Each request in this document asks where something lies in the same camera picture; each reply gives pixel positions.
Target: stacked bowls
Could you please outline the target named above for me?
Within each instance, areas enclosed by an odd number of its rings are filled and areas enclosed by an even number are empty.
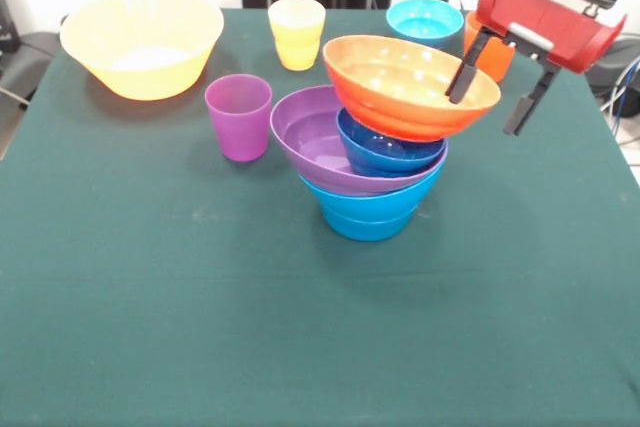
[[[447,146],[428,165],[407,175],[359,175],[338,127],[341,112],[332,85],[310,87],[276,104],[271,129],[336,232],[360,241],[389,238],[408,224],[433,187]]]
[[[271,129],[326,222],[353,240],[399,233],[431,191],[449,135],[487,113],[500,89],[479,72],[467,95],[444,95],[460,59],[387,37],[338,37],[323,48],[333,85],[276,104]]]

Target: dark blue bowl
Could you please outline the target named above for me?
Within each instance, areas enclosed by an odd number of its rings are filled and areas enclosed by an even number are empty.
[[[381,135],[357,122],[346,109],[337,116],[338,132],[353,171],[369,177],[399,177],[419,172],[444,150],[446,140],[407,142]]]

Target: yellow bowl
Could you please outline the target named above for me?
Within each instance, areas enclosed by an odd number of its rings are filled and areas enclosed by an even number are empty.
[[[116,94],[157,100],[198,80],[223,25],[206,0],[96,0],[67,17],[60,42]]]

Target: orange bowl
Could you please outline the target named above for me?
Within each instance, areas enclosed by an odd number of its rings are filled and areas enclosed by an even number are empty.
[[[445,91],[460,59],[413,42],[348,35],[327,42],[325,65],[336,94],[362,125],[412,142],[456,134],[500,100],[500,88],[478,71],[458,104]]]
[[[469,12],[464,26],[464,53],[467,53],[471,43],[478,35],[481,24],[476,18],[475,12]],[[500,82],[507,75],[511,61],[516,51],[502,43],[501,40],[492,37],[482,50],[476,67],[486,72],[496,82]]]

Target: yellow cup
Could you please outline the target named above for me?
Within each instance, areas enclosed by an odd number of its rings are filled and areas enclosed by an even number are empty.
[[[310,69],[320,49],[325,8],[315,0],[278,0],[269,7],[269,24],[282,65]]]

